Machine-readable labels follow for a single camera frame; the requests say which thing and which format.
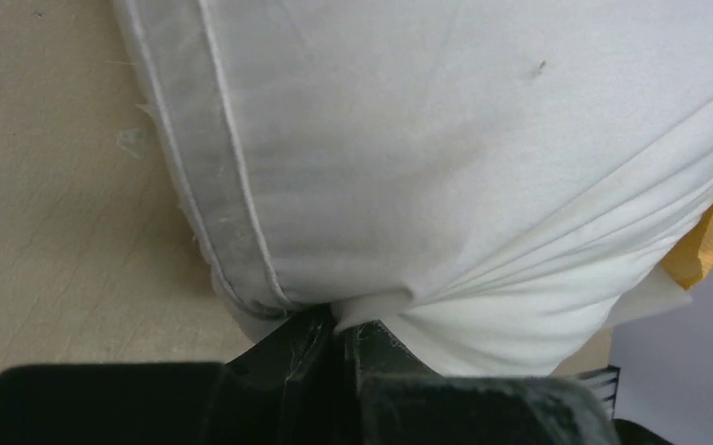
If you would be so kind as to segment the white pillow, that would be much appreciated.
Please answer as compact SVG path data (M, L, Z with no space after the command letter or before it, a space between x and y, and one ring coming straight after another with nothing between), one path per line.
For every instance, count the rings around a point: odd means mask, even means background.
M713 1L117 1L215 291L549 375L713 214Z

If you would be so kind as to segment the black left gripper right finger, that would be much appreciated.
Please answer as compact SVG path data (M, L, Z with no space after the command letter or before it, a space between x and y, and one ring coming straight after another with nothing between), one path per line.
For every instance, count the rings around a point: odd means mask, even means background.
M447 377L380 323L338 337L360 444L617 444L604 405L557 377Z

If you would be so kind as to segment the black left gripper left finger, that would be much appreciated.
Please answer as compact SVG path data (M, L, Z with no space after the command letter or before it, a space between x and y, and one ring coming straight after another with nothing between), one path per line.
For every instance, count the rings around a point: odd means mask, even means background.
M288 444L332 331L318 308L230 362L9 368L0 373L0 444Z

